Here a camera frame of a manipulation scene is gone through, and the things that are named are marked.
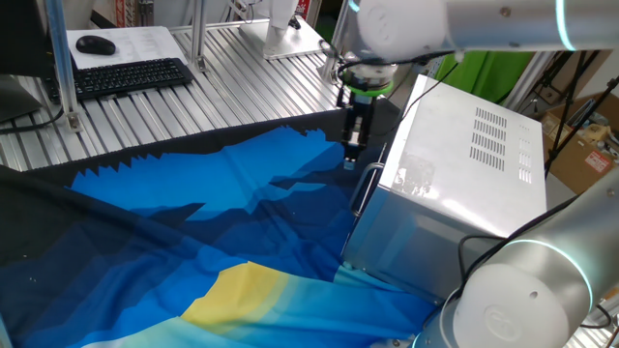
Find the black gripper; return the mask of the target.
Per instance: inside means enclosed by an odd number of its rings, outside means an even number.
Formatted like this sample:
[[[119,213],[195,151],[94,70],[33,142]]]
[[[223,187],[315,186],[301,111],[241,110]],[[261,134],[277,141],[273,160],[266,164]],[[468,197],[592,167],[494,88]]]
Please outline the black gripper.
[[[368,133],[371,128],[377,97],[370,97],[351,92],[346,104],[343,132],[341,141],[344,148],[343,168],[353,170],[358,157],[368,146]]]

